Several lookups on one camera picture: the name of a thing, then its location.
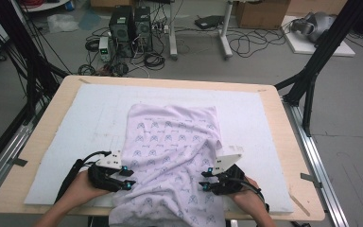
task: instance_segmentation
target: desktop computer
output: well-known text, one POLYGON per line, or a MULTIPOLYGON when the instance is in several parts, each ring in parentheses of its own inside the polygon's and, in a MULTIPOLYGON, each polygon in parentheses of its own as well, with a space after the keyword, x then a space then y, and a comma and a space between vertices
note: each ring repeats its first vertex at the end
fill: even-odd
POLYGON ((109 22, 115 54, 120 57, 133 57, 133 44, 136 38, 135 23, 131 6, 115 6, 109 22))
POLYGON ((145 53, 153 50, 150 13, 149 7, 138 7, 134 12, 138 51, 145 53))

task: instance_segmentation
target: hand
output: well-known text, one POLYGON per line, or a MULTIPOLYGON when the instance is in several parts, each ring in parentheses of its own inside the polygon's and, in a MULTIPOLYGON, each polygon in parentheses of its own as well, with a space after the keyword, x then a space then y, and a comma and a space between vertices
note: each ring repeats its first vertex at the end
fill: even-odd
MULTIPOLYGON (((246 180, 254 185, 256 188, 259 188, 258 183, 247 177, 246 180)), ((244 212, 248 215, 251 215, 258 226, 261 227, 273 227, 276 226, 273 222, 272 218, 267 212, 264 203, 261 199, 251 190, 247 190, 246 188, 242 188, 240 192, 233 193, 229 195, 229 197, 234 201, 234 203, 240 207, 244 212)))
POLYGON ((110 193, 109 191, 93 187, 88 180, 88 171, 79 172, 73 182, 67 188, 60 201, 66 201, 73 207, 80 206, 95 197, 103 196, 110 193))
POLYGON ((79 172, 60 200, 34 224, 34 227, 56 227, 73 208, 108 193, 110 192, 92 186, 87 171, 79 172))

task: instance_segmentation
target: white cloth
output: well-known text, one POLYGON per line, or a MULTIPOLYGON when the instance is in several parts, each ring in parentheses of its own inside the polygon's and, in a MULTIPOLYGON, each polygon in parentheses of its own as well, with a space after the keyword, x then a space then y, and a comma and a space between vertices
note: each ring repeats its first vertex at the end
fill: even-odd
POLYGON ((131 107, 122 165, 134 171, 131 191, 113 196, 111 226, 225 226, 223 200, 202 191, 202 171, 220 146, 216 108, 131 107))

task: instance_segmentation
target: wooden table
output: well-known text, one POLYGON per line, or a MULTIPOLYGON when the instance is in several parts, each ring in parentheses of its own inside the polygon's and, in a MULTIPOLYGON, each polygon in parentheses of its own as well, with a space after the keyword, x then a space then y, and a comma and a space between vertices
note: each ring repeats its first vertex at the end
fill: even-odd
MULTIPOLYGON (((301 173, 308 174, 301 150, 287 119, 285 109, 276 89, 271 85, 237 84, 165 79, 123 79, 69 76, 65 78, 55 94, 42 119, 38 123, 19 158, 27 160, 26 166, 13 166, 0 188, 0 213, 43 214, 47 205, 24 204, 28 189, 58 126, 72 105, 83 83, 113 84, 145 87, 188 88, 200 90, 240 91, 258 93, 263 102, 275 148, 285 174, 294 212, 288 215, 272 215, 280 220, 323 220, 325 215, 317 191, 312 182, 301 179, 301 173)), ((70 214, 107 216, 110 208, 79 207, 70 214)), ((226 213, 229 219, 251 219, 250 216, 226 213)))

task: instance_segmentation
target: black pole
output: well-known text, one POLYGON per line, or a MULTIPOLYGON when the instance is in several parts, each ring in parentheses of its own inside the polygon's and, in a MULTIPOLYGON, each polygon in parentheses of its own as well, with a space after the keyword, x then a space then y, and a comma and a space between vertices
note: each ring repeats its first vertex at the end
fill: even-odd
POLYGON ((1 154, 18 128, 22 124, 26 124, 35 115, 35 106, 40 98, 42 96, 51 98, 58 90, 59 83, 53 74, 61 78, 66 77, 68 74, 43 58, 32 38, 28 35, 10 0, 0 0, 0 25, 6 31, 26 64, 22 62, 21 58, 15 58, 15 56, 11 55, 8 45, 1 37, 0 44, 8 52, 17 72, 27 79, 27 104, 0 137, 1 154))
POLYGON ((306 94, 302 126, 307 136, 311 136, 310 119, 317 76, 362 13, 363 0, 348 0, 304 69, 298 75, 275 85, 276 89, 280 90, 294 84, 284 96, 284 101, 292 106, 298 106, 300 99, 306 94))

